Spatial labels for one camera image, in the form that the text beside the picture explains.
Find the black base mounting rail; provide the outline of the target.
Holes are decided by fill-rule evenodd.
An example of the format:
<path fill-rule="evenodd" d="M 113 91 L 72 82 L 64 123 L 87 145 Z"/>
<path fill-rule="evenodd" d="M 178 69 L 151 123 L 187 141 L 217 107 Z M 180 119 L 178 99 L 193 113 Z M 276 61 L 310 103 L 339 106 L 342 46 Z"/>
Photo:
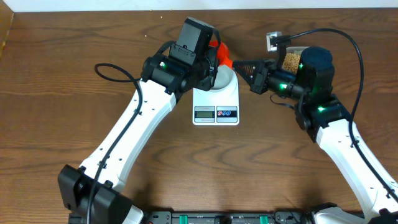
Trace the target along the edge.
<path fill-rule="evenodd" d="M 152 212 L 145 224 L 304 224 L 311 218 L 297 212 L 273 213 L 172 213 Z"/>

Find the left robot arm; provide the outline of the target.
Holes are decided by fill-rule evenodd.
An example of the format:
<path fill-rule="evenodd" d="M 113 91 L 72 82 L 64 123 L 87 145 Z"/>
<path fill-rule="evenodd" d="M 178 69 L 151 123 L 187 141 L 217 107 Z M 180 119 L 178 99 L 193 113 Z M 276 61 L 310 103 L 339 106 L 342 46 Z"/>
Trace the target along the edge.
<path fill-rule="evenodd" d="M 148 57 L 135 93 L 98 148 L 78 168 L 66 165 L 58 186 L 70 223 L 142 223 L 144 212 L 123 195 L 129 173 L 159 123 L 191 89 L 210 90 L 218 72 L 211 25 L 188 17 L 177 40 Z"/>

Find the grey round bowl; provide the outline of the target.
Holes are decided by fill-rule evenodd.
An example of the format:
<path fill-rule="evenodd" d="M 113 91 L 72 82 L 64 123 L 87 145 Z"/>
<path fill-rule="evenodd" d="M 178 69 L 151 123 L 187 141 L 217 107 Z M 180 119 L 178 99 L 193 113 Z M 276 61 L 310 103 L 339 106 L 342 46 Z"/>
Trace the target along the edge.
<path fill-rule="evenodd" d="M 221 65 L 218 67 L 218 73 L 216 74 L 215 82 L 211 90 L 221 90 L 227 87 L 233 80 L 234 71 L 227 65 Z"/>

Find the clear plastic container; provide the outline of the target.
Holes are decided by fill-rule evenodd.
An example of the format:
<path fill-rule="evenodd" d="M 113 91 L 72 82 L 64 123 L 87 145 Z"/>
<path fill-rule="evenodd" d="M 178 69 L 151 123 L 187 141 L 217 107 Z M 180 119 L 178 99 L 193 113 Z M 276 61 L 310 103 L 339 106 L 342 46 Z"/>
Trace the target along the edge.
<path fill-rule="evenodd" d="M 301 59 L 301 54 L 305 49 L 307 49 L 307 47 L 287 47 L 282 69 L 294 75 L 303 69 L 304 64 Z"/>

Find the white digital kitchen scale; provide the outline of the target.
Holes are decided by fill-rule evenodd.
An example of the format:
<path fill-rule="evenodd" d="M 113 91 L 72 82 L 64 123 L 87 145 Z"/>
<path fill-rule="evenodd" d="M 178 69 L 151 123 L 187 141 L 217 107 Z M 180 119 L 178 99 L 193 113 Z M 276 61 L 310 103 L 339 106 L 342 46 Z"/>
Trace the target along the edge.
<path fill-rule="evenodd" d="M 239 82 L 221 90 L 193 89 L 192 123 L 196 126 L 237 126 L 239 124 Z"/>

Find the soybeans pile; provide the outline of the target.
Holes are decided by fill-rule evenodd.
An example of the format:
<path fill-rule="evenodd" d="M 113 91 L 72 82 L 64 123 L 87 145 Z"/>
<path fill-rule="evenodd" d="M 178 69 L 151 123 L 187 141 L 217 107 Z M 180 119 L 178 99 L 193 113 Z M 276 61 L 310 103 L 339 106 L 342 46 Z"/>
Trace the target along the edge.
<path fill-rule="evenodd" d="M 286 53 L 282 68 L 296 74 L 299 69 L 299 64 L 300 54 Z"/>

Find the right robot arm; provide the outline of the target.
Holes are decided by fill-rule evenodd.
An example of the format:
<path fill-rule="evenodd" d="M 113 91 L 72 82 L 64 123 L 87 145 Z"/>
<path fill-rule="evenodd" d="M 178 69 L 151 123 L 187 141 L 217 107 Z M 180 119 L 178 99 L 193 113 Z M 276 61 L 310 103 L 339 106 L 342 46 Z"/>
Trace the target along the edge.
<path fill-rule="evenodd" d="M 397 182 L 360 136 L 351 115 L 332 93 L 335 68 L 329 50 L 307 47 L 296 73 L 277 67 L 274 59 L 235 60 L 233 69 L 257 94 L 272 91 L 297 100 L 292 106 L 300 128 L 336 164 L 362 208 L 359 217 L 332 203 L 311 212 L 312 223 L 397 223 Z"/>

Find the red plastic measuring scoop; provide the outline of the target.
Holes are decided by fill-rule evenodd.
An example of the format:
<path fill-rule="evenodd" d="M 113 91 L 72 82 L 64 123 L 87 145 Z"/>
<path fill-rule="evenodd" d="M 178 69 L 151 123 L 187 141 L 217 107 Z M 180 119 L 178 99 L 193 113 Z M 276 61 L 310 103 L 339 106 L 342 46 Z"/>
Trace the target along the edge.
<path fill-rule="evenodd" d="M 209 47 L 217 47 L 218 41 L 217 40 L 212 40 L 209 43 Z M 221 42 L 220 47 L 218 48 L 216 58 L 218 59 L 218 66 L 226 65 L 230 69 L 233 70 L 233 61 L 230 59 L 229 56 L 229 48 L 228 46 L 224 43 Z M 210 65 L 213 66 L 214 64 L 214 59 L 210 58 Z"/>

